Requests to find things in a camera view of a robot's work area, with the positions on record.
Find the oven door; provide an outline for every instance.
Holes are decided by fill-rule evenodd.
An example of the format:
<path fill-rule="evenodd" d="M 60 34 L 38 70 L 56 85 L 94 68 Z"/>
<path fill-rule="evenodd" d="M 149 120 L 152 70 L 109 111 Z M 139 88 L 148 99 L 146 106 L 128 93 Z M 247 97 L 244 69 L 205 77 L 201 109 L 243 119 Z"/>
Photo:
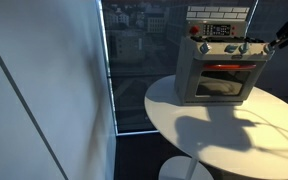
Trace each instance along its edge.
<path fill-rule="evenodd" d="M 187 102 L 242 102 L 255 85 L 265 61 L 199 61 L 191 67 Z"/>

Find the oven window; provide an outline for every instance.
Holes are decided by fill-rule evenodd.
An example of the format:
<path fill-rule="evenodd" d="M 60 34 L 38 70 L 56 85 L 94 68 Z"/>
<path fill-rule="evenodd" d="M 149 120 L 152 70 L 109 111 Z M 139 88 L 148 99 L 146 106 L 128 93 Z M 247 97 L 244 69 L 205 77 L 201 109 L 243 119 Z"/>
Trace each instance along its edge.
<path fill-rule="evenodd" d="M 250 71 L 203 71 L 196 96 L 238 96 Z"/>

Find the dark floor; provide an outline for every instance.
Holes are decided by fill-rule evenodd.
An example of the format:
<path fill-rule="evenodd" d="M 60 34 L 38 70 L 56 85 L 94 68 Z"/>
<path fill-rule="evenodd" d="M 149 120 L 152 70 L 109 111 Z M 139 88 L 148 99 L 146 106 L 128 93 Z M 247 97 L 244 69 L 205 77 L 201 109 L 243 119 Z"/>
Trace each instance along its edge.
<path fill-rule="evenodd" d="M 184 155 L 159 133 L 117 137 L 115 180 L 157 180 L 162 164 Z M 255 180 L 205 165 L 214 180 Z"/>

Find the red button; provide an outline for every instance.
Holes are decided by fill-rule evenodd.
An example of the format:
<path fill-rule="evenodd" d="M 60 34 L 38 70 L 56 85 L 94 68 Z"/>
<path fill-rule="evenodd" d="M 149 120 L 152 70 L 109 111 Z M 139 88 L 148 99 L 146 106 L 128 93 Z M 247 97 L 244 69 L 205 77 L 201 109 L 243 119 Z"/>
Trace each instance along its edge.
<path fill-rule="evenodd" d="M 198 26 L 192 26 L 190 29 L 190 34 L 195 35 L 200 31 L 200 28 Z"/>

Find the table top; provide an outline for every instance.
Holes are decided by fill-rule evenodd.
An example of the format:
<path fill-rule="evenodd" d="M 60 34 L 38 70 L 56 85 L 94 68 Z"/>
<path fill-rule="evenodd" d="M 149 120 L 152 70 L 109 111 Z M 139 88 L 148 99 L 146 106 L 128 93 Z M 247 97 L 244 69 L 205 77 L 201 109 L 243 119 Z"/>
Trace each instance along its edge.
<path fill-rule="evenodd" d="M 256 87 L 240 106 L 180 106 L 175 76 L 152 84 L 145 109 L 173 145 L 219 169 L 288 179 L 288 104 Z"/>

